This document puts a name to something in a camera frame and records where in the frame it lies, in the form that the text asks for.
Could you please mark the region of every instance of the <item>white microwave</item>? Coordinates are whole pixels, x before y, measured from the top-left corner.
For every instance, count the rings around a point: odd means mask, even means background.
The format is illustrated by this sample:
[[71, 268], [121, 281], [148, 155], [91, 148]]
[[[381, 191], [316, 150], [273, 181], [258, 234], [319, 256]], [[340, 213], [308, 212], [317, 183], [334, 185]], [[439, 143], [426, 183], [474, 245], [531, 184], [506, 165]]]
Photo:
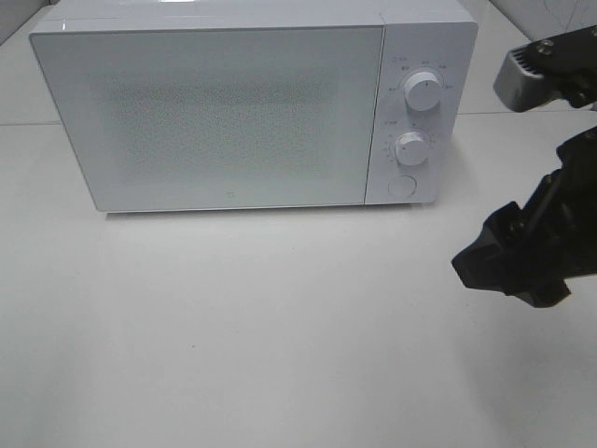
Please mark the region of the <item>white microwave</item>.
[[62, 0], [31, 42], [105, 212], [426, 203], [477, 25], [456, 0]]

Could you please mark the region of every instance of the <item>microwave door window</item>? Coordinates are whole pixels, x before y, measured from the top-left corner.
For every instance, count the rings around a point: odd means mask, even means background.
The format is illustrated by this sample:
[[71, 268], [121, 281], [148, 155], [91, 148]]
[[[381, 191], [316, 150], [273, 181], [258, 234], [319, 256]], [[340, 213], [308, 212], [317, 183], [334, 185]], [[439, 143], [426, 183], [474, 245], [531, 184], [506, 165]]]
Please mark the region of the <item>microwave door window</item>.
[[99, 209], [363, 203], [381, 28], [52, 38]]

